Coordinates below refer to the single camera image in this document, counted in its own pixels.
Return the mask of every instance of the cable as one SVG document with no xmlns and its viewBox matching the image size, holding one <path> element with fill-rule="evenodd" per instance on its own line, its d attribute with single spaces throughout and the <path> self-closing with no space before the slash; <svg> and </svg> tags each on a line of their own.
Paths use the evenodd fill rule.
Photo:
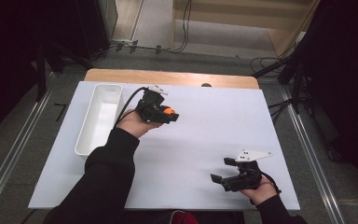
<svg viewBox="0 0 358 224">
<path fill-rule="evenodd" d="M 28 221 L 28 219 L 37 211 L 37 209 L 33 209 L 27 217 L 25 217 L 25 219 L 21 222 L 21 224 L 24 224 Z"/>
<path fill-rule="evenodd" d="M 277 122 L 280 114 L 283 112 L 283 110 L 289 106 L 290 104 L 296 103 L 296 104 L 307 104 L 309 101 L 309 97 L 300 97 L 298 98 L 298 102 L 294 102 L 293 99 L 288 99 L 285 100 L 281 103 L 275 104 L 275 105 L 269 105 L 268 106 L 268 110 L 270 110 L 273 107 L 279 107 L 276 111 L 274 111 L 273 113 L 271 113 L 271 118 L 272 118 L 272 123 L 275 126 L 275 123 Z"/>
<path fill-rule="evenodd" d="M 301 31 L 301 29 L 303 28 L 305 22 L 307 21 L 307 18 L 312 14 L 313 9 L 316 7 L 316 5 L 318 4 L 318 2 L 319 2 L 319 1 L 315 1 L 315 3 L 312 5 L 312 8 L 310 9 L 310 12 L 307 14 L 306 18 L 305 18 L 305 19 L 303 20 L 303 22 L 301 23 L 301 25 L 300 25 L 300 27 L 298 28 L 296 34 L 299 34 L 299 33 L 300 33 L 300 31 Z M 288 48 L 287 50 L 285 50 L 283 53 L 281 53 L 281 54 L 278 56 L 278 58 L 281 58 L 281 56 L 283 56 L 283 54 L 285 54 L 285 53 L 286 53 L 287 51 L 289 51 L 290 49 L 296 48 L 296 46 L 297 46 L 301 41 L 302 41 L 302 40 L 300 40 L 298 43 L 296 43 L 296 41 L 295 41 L 295 44 L 294 44 L 292 47 L 290 47 L 290 48 Z"/>
<path fill-rule="evenodd" d="M 103 51 L 100 51 L 98 53 L 95 53 L 95 54 L 98 54 L 94 59 L 91 59 L 91 61 L 95 61 L 97 60 L 103 53 L 107 52 L 107 51 L 110 51 L 112 49 L 116 49 L 118 47 L 118 44 L 115 44 L 115 45 L 111 45 L 109 47 L 109 49 L 106 49 L 106 50 L 103 50 Z"/>
<path fill-rule="evenodd" d="M 254 61 L 257 60 L 257 59 L 260 60 L 259 63 L 260 63 L 260 66 L 263 67 L 263 69 L 266 68 L 266 66 L 262 63 L 263 60 L 275 60 L 275 63 L 280 61 L 279 58 L 273 58 L 273 57 L 257 57 L 257 58 L 253 58 L 253 59 L 251 60 L 251 62 L 250 62 L 250 66 L 251 66 L 251 69 L 252 69 L 252 71 L 253 71 L 254 73 L 255 73 L 256 71 L 255 71 L 255 69 L 254 69 L 253 63 L 254 63 Z M 281 71 L 282 71 L 281 69 L 278 69 L 278 70 L 276 69 L 276 70 L 272 71 L 273 73 L 276 73 L 276 75 L 273 75 L 273 76 L 264 76 L 264 77 L 277 77 L 277 76 L 281 73 Z"/>
<path fill-rule="evenodd" d="M 117 127 L 117 125 L 121 122 L 122 119 L 124 119 L 124 117 L 126 117 L 127 115 L 129 115 L 130 113 L 126 114 L 124 117 L 123 114 L 124 114 L 124 111 L 126 110 L 127 106 L 130 104 L 130 101 L 132 100 L 132 98 L 136 95 L 136 93 L 138 93 L 139 91 L 147 91 L 148 88 L 146 87 L 141 87 L 139 88 L 138 90 L 136 90 L 129 98 L 129 100 L 127 101 L 126 104 L 124 104 L 123 108 L 121 109 L 121 112 L 120 114 L 118 115 L 117 117 L 117 120 L 115 122 L 115 125 L 113 126 L 113 129 L 115 129 Z"/>
<path fill-rule="evenodd" d="M 268 174 L 264 173 L 264 172 L 261 172 L 261 175 L 265 176 L 267 180 L 271 181 L 273 187 L 275 188 L 275 190 L 277 191 L 277 194 L 280 194 L 282 193 L 282 191 L 278 188 L 275 180 Z"/>
<path fill-rule="evenodd" d="M 183 38 L 183 41 L 182 41 L 182 45 L 179 48 L 176 48 L 176 49 L 158 49 L 158 48 L 150 48 L 150 47 L 137 46 L 137 45 L 135 45 L 135 46 L 128 45 L 128 46 L 123 46 L 123 47 L 126 47 L 126 48 L 136 47 L 137 49 L 161 50 L 161 51 L 165 51 L 165 52 L 169 52 L 169 53 L 180 53 L 180 52 L 182 52 L 186 48 L 187 43 L 188 43 L 188 37 L 189 37 L 188 24 L 190 22 L 191 3 L 192 3 L 192 0 L 187 1 L 186 7 L 185 7 L 185 12 L 183 14 L 182 27 L 183 27 L 183 31 L 184 31 L 184 38 Z"/>
</svg>

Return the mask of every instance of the person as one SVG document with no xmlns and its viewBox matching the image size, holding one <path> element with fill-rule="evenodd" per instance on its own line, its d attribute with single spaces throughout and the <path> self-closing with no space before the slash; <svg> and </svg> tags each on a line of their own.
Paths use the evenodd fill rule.
<svg viewBox="0 0 358 224">
<path fill-rule="evenodd" d="M 139 138 L 161 125 L 144 122 L 138 113 L 127 111 L 106 144 L 90 153 L 85 174 L 43 223 L 120 223 L 135 173 L 133 156 Z M 266 178 L 258 189 L 244 189 L 241 193 L 253 200 L 263 223 L 306 223 L 302 217 L 289 216 Z"/>
<path fill-rule="evenodd" d="M 307 221 L 301 216 L 292 217 L 284 207 L 273 184 L 264 176 L 257 189 L 242 189 L 242 194 L 250 198 L 260 212 L 263 224 L 284 223 L 304 224 Z"/>
</svg>

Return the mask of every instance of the black curtain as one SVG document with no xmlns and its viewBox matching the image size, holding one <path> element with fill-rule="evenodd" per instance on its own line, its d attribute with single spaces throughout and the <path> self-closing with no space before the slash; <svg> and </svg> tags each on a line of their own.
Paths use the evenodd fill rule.
<svg viewBox="0 0 358 224">
<path fill-rule="evenodd" d="M 310 29 L 297 55 L 308 89 L 339 133 L 331 147 L 358 168 L 358 1 L 321 1 Z"/>
<path fill-rule="evenodd" d="M 37 81 L 35 8 L 33 1 L 0 1 L 0 123 Z"/>
</svg>

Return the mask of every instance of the white table surface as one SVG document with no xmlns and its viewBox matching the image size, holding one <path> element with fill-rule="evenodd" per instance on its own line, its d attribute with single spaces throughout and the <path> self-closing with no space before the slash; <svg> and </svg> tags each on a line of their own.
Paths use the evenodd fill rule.
<svg viewBox="0 0 358 224">
<path fill-rule="evenodd" d="M 75 154 L 76 140 L 95 85 L 79 82 L 56 141 L 34 190 L 30 208 L 60 204 L 84 174 L 85 159 Z M 118 83 L 124 102 L 146 84 Z M 178 113 L 176 122 L 165 124 L 141 137 L 135 152 L 136 172 L 127 209 L 249 210 L 255 209 L 239 192 L 225 192 L 210 174 L 237 175 L 224 164 L 243 149 L 272 152 L 258 161 L 282 190 L 287 209 L 299 210 L 296 193 L 261 90 L 160 85 L 169 92 L 163 105 Z M 143 92 L 129 105 L 135 108 Z"/>
</svg>

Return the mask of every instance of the white plastic tray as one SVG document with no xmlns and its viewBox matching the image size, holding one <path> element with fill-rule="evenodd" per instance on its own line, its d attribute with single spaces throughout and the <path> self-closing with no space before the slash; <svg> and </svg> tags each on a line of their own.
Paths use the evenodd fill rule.
<svg viewBox="0 0 358 224">
<path fill-rule="evenodd" d="M 96 147 L 105 145 L 123 107 L 122 88 L 113 84 L 95 86 L 89 109 L 77 138 L 75 153 L 87 158 Z"/>
</svg>

